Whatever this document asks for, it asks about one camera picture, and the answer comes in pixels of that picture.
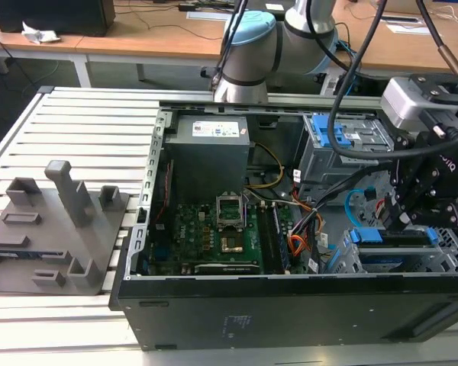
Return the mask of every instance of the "power cable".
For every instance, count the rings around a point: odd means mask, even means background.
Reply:
[[[342,68],[344,71],[349,72],[350,67],[348,67],[345,63],[343,63],[340,59],[336,57],[322,42],[322,39],[320,38],[320,34],[318,34],[314,28],[314,25],[312,23],[312,17],[311,17],[311,5],[312,5],[312,0],[307,0],[307,4],[305,6],[305,18],[307,20],[308,24],[308,29],[310,30],[312,36],[314,37],[316,43],[318,44],[319,48],[326,54],[327,57],[329,57],[336,65],[338,65],[340,68]],[[381,77],[381,76],[374,76],[374,75],[366,75],[362,74],[361,72],[356,72],[356,75],[364,78],[364,79],[372,79],[372,80],[388,80],[390,78],[386,77]]]
[[[443,153],[444,151],[454,149],[458,147],[458,135],[456,135],[452,140],[447,141],[445,143],[440,143],[434,146],[427,146],[421,147],[417,149],[405,149],[405,150],[398,150],[393,152],[364,152],[364,151],[356,151],[352,149],[344,149],[342,148],[339,143],[336,141],[336,136],[334,134],[334,122],[336,120],[336,115],[340,107],[340,103],[343,100],[344,95],[347,92],[347,89],[350,86],[351,81],[353,80],[356,69],[358,68],[363,55],[365,54],[373,35],[376,32],[376,28],[379,25],[380,19],[382,14],[385,10],[385,6],[387,4],[387,0],[382,0],[380,5],[377,9],[376,16],[373,19],[372,25],[368,31],[368,34],[363,41],[363,45],[358,51],[358,54],[355,56],[353,63],[351,64],[350,71],[344,76],[343,83],[337,93],[336,99],[334,101],[333,107],[331,108],[331,112],[329,113],[329,120],[327,122],[327,136],[329,138],[329,142],[333,148],[333,150],[341,155],[346,156],[352,159],[363,159],[363,160],[374,160],[374,159],[410,159],[415,158],[418,156],[429,156],[429,155],[437,155],[439,153]]]

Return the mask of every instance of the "white paper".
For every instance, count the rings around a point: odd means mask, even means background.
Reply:
[[[394,33],[400,34],[419,34],[422,36],[430,36],[431,32],[427,27],[411,27],[409,25],[394,25],[394,24],[387,24],[389,30]]]
[[[24,22],[22,22],[22,27],[24,27],[22,35],[32,43],[41,44],[61,40],[54,30],[33,29],[32,27],[27,26]]]
[[[193,123],[194,137],[239,137],[238,122],[203,120]]]
[[[312,260],[312,258],[308,259],[308,267],[314,272],[314,273],[319,273],[319,265]]]
[[[349,140],[361,140],[360,135],[358,133],[345,133],[344,137]]]
[[[301,171],[298,169],[293,169],[293,181],[295,183],[300,183]]]
[[[282,4],[266,4],[266,8],[268,10],[280,10],[280,11],[284,10]]]

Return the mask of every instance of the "black metal panel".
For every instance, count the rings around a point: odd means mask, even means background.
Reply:
[[[214,281],[213,285],[223,292],[224,283],[248,281]],[[183,286],[192,281],[178,282]],[[131,327],[139,329],[135,334],[145,351],[419,342],[458,321],[458,298],[446,294],[302,296],[289,289],[284,296],[255,297],[245,290],[231,297],[194,293],[163,297],[163,301],[121,298],[120,303]]]

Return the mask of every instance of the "white sticker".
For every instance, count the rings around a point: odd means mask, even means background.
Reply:
[[[358,133],[345,133],[344,137],[349,140],[361,140],[360,135]]]
[[[285,10],[282,4],[266,4],[266,8],[268,10],[280,10],[280,11]]]
[[[197,121],[193,123],[192,135],[194,137],[239,137],[239,123]]]
[[[300,183],[300,175],[301,175],[301,171],[298,170],[298,169],[293,169],[293,181],[295,183]]]
[[[319,273],[319,266],[316,262],[312,260],[312,258],[308,259],[308,267],[314,272],[314,273]]]
[[[321,242],[319,244],[321,244],[321,246],[325,246],[326,248],[328,248],[326,233],[321,233]]]

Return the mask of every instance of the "gray floor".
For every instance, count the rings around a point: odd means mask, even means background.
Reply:
[[[24,71],[35,82],[44,75],[50,74],[56,67],[56,61],[42,59],[18,60]],[[208,79],[199,76],[200,68],[187,66],[145,66],[147,80],[137,80],[136,66],[123,63],[93,63],[92,84],[95,88],[148,88],[176,90],[207,90]],[[20,113],[34,96],[29,85],[16,63],[9,66],[7,75],[0,75],[0,141],[15,122]],[[44,78],[37,85],[75,86],[79,87],[76,72],[71,62],[60,61],[58,70]],[[270,91],[315,94],[320,85],[311,77],[301,76],[286,79],[281,88]]]

